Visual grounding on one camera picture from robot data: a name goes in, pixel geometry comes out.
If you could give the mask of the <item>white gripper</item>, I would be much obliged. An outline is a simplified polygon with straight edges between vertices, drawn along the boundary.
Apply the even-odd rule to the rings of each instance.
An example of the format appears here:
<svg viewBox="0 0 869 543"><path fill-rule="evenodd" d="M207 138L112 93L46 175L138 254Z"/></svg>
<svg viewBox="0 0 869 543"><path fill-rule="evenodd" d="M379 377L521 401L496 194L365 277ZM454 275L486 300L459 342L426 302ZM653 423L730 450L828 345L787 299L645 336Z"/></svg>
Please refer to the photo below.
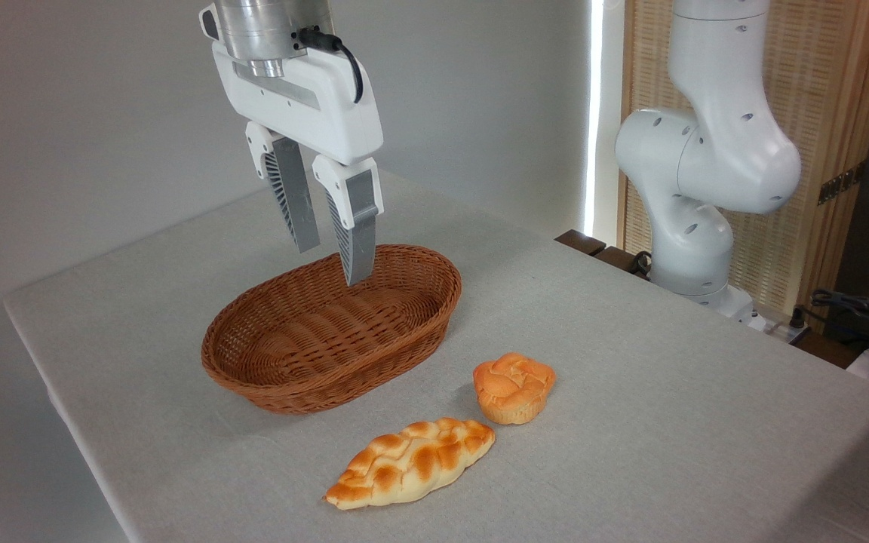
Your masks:
<svg viewBox="0 0 869 543"><path fill-rule="evenodd" d="M299 252L320 244L300 143L327 155L316 157L312 169L327 193L347 285L369 278L376 217L384 205L370 158L383 136L368 75L362 75L363 95L356 103L355 76L342 54L310 51L287 58L280 77L255 76L219 41L213 42L213 57L232 107L250 120L245 136L254 169L272 188Z"/></svg>

